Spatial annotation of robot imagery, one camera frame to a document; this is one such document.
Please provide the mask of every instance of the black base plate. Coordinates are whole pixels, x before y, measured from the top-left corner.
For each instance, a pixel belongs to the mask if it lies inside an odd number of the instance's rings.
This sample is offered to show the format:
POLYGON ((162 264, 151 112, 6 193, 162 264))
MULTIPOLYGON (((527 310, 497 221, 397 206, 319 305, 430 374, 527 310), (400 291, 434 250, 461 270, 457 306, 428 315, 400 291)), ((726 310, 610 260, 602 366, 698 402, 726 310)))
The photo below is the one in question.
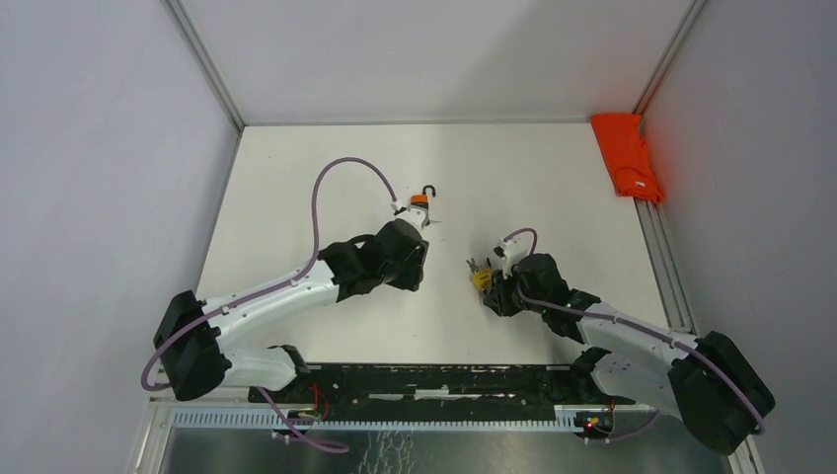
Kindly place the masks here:
MULTIPOLYGON (((309 363, 308 367, 310 373, 299 374, 282 390, 268 391, 270 398, 279 404, 311 404, 316 383, 329 401, 330 421, 553 421, 555 404, 611 401, 595 387, 589 372, 571 365, 309 363), (440 389, 447 390, 443 399, 422 393, 440 389)), ((266 403, 256 388, 251 388, 248 400, 266 403)))

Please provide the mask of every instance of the metal profile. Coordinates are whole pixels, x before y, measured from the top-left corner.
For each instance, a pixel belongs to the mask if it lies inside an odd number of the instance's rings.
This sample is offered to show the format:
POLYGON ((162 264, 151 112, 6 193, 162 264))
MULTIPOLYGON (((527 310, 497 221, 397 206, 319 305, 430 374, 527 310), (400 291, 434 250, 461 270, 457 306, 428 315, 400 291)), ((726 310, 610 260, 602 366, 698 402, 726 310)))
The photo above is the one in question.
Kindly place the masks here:
POLYGON ((203 40, 197 34, 197 29, 194 27, 194 23, 191 21, 183 3, 181 0, 162 0, 162 2, 172 14, 175 23, 180 27, 181 34, 189 45, 191 53, 197 60, 197 64, 203 71, 203 76, 206 78, 209 88, 212 89, 212 93, 224 109, 224 114, 226 114, 233 127, 241 133, 244 131, 247 123, 244 122, 241 112, 238 110, 229 89, 227 89, 221 74, 218 72, 218 68, 215 67, 212 57, 206 50, 206 45, 203 44, 203 40))
POLYGON ((674 330, 698 334, 696 318, 693 316, 683 282, 677 272, 670 234, 662 213, 657 205, 646 200, 634 199, 634 205, 646 237, 648 257, 651 260, 668 326, 674 330))
POLYGON ((683 44, 694 31, 698 19, 706 9, 709 2, 710 0, 692 0, 692 3, 689 4, 689 8, 686 9, 686 14, 683 15, 683 18, 680 20, 680 24, 677 25, 674 35, 665 47, 665 50, 657 62, 656 67, 654 67, 654 71, 651 74, 645 89, 640 94, 640 98, 634 106, 634 114, 644 117, 648 113, 648 110, 653 104, 654 98, 656 98, 657 93, 662 87, 662 83, 665 81, 665 78, 668 77, 669 72, 671 72, 671 66, 680 54, 683 44))

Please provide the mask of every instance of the white panel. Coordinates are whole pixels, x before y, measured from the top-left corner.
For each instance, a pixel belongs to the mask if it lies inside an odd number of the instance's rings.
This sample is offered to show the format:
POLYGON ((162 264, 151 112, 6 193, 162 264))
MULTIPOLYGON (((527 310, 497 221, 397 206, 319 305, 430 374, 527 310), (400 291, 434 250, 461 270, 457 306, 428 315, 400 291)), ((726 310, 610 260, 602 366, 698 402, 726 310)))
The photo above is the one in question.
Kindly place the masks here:
POLYGON ((628 111, 689 0, 186 0, 248 123, 628 111))
MULTIPOLYGON (((570 285, 659 326, 662 306, 634 202, 617 197, 589 124, 248 127, 198 288, 201 298, 284 274, 311 252, 309 199, 329 161, 360 156, 400 198, 438 189, 422 232, 430 247, 416 293, 380 287, 278 322, 256 347, 295 345, 311 361, 551 363, 580 345, 535 313, 499 318, 481 305, 465 261, 501 237, 540 231, 570 285)), ((320 190, 321 245, 377 232, 389 195, 357 164, 320 190)))
POLYGON ((0 11, 0 472, 125 472, 235 133, 160 2, 0 11))
POLYGON ((646 120, 701 327, 776 396, 770 473, 837 460, 835 21, 834 1, 711 2, 646 120))

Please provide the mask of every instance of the orange object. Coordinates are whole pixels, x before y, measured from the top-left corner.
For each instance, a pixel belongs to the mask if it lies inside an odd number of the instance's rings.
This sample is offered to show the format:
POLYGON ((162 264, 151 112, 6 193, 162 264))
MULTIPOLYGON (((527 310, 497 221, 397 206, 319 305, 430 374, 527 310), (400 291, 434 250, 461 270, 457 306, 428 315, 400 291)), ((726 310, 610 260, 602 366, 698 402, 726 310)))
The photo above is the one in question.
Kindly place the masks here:
POLYGON ((646 141, 640 136, 642 120, 635 114, 597 114, 591 121, 616 194, 659 204, 665 193, 654 177, 646 141))
POLYGON ((416 204, 419 202, 427 204, 427 195, 413 195, 413 197, 410 198, 410 204, 416 204))

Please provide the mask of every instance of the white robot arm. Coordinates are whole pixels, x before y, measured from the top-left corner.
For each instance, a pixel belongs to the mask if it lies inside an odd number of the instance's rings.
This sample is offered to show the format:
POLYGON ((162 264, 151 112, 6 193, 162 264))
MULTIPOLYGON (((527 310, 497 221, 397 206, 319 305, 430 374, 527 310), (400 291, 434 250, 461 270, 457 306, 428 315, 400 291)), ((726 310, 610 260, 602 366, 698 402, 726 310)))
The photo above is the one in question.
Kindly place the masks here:
POLYGON ((320 251, 313 264, 285 276, 205 301, 197 301, 192 291, 175 296, 154 337, 158 350, 170 345, 160 359, 175 397, 193 400, 218 386, 275 391, 307 371, 291 346, 258 349, 243 342, 294 314, 368 293, 380 284, 419 289, 428 248, 420 232, 429 223, 428 212, 427 196, 415 195, 377 234, 336 242, 320 251), (195 324, 201 318, 205 321, 195 324), (176 336, 188 325, 193 327, 176 336))

